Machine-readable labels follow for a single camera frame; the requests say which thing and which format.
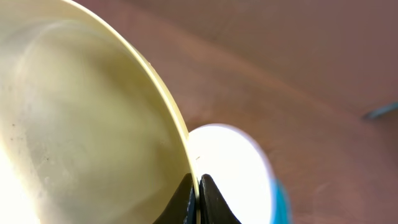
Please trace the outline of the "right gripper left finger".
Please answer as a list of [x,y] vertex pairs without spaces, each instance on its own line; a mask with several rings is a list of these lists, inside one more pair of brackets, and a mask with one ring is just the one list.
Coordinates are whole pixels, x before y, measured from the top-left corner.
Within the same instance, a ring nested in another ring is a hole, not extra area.
[[196,224],[196,197],[191,173],[184,176],[154,224]]

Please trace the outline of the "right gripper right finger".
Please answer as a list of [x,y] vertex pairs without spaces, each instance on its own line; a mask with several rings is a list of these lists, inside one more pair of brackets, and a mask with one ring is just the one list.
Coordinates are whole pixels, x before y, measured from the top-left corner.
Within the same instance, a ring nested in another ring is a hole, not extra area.
[[201,224],[241,224],[208,174],[200,181],[200,216]]

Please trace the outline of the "yellow-green round plate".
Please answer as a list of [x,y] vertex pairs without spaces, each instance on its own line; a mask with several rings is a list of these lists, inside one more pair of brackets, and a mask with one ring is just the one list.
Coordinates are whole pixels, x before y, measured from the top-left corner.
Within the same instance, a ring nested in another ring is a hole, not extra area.
[[75,1],[1,2],[1,222],[154,223],[188,131],[151,64]]

